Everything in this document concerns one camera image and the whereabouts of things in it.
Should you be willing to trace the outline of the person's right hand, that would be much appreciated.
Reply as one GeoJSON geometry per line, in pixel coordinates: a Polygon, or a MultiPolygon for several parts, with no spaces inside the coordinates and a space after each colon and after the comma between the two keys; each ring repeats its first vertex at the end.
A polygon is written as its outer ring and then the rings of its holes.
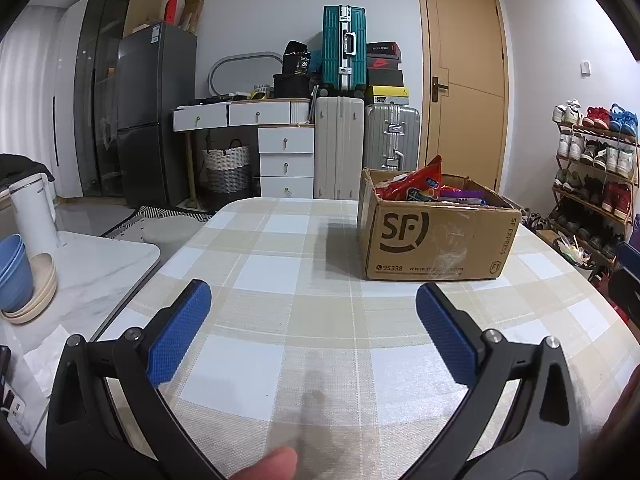
{"type": "Polygon", "coordinates": [[[575,479],[639,478],[639,367],[632,372],[575,479]]]}

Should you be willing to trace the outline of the person's left hand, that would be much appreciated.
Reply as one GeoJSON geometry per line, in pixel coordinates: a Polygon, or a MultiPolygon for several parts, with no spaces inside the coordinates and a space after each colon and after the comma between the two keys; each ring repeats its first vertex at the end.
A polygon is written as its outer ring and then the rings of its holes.
{"type": "Polygon", "coordinates": [[[296,474],[298,456],[294,448],[282,446],[246,467],[230,480],[292,480],[296,474]]]}

